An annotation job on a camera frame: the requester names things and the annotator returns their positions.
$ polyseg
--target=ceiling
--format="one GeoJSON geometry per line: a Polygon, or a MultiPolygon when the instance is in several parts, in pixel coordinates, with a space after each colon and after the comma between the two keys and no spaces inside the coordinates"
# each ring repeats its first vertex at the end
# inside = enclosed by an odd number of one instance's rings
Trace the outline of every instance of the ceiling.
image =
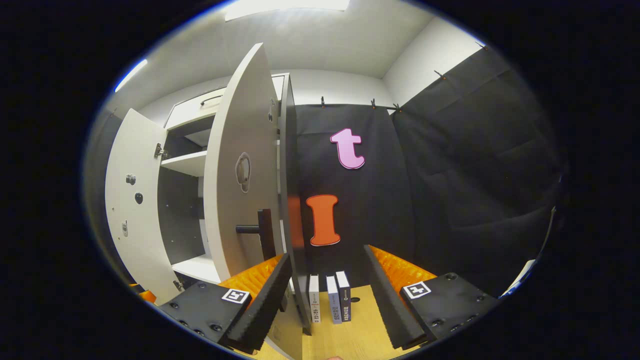
{"type": "Polygon", "coordinates": [[[172,92],[230,76],[263,42],[271,69],[317,69],[382,78],[433,15],[400,0],[351,0],[344,12],[275,10],[225,22],[201,15],[147,55],[148,63],[106,103],[140,109],[172,92]]]}

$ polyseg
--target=open cabinet door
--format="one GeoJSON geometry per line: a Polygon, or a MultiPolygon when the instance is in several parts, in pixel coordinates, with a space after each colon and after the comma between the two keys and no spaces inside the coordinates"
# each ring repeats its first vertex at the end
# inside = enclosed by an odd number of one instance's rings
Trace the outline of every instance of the open cabinet door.
{"type": "Polygon", "coordinates": [[[156,305],[176,297],[178,281],[164,249],[158,219],[158,173],[167,131],[131,109],[118,129],[105,178],[107,221],[116,250],[133,279],[156,296],[156,305]],[[127,181],[127,175],[135,182],[127,181]]]}
{"type": "MultiPolygon", "coordinates": [[[[273,229],[280,228],[277,105],[264,47],[256,44],[229,80],[205,160],[205,227],[221,281],[264,260],[259,235],[238,234],[236,225],[257,225],[257,211],[270,209],[273,229]]],[[[280,231],[273,238],[281,254],[280,231]]]]}

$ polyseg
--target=drawer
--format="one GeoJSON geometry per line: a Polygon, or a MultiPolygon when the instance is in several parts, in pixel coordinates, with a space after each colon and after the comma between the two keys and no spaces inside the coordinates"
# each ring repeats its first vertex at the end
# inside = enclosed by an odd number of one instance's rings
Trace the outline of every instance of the drawer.
{"type": "Polygon", "coordinates": [[[189,124],[216,114],[226,88],[207,92],[173,107],[166,122],[167,130],[189,124]]]}

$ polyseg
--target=wooden floor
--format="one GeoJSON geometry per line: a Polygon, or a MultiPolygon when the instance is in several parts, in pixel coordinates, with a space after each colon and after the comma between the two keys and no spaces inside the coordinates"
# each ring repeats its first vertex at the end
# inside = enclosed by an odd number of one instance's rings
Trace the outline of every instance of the wooden floor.
{"type": "MultiPolygon", "coordinates": [[[[393,349],[371,286],[353,288],[351,296],[360,298],[351,305],[352,321],[334,325],[327,292],[320,293],[321,320],[312,324],[312,336],[302,335],[302,360],[325,360],[333,356],[344,360],[387,360],[418,348],[393,349]]],[[[249,357],[286,360],[267,343],[258,354],[249,357]]]]}

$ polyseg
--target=book spine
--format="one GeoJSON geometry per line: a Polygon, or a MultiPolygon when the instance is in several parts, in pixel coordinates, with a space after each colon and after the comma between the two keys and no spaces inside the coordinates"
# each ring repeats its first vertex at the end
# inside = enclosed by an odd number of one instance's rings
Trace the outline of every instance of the book spine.
{"type": "Polygon", "coordinates": [[[329,306],[331,307],[333,323],[342,323],[342,317],[340,315],[340,295],[338,293],[329,294],[329,306]]]}
{"type": "Polygon", "coordinates": [[[311,320],[313,322],[320,322],[320,296],[318,292],[313,291],[309,293],[311,299],[311,320]]]}
{"type": "Polygon", "coordinates": [[[351,288],[340,288],[340,306],[342,308],[342,321],[351,321],[351,288]]]}

